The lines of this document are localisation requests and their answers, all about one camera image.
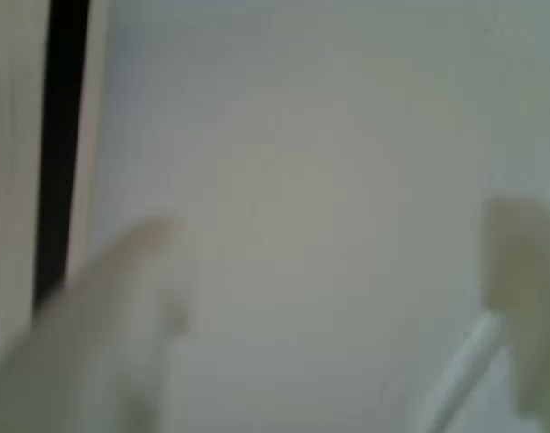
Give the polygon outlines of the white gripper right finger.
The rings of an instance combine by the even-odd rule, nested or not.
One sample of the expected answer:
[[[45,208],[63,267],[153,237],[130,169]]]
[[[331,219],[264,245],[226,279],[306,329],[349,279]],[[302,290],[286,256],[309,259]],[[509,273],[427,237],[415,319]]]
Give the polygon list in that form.
[[[507,328],[515,406],[550,429],[550,206],[492,198],[482,255],[485,305]]]

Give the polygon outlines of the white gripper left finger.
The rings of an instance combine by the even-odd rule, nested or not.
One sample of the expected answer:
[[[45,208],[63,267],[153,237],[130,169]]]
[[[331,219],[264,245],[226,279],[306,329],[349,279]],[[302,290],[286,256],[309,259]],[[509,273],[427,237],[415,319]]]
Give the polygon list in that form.
[[[158,432],[168,353],[188,330],[180,223],[125,230],[0,359],[0,432]]]

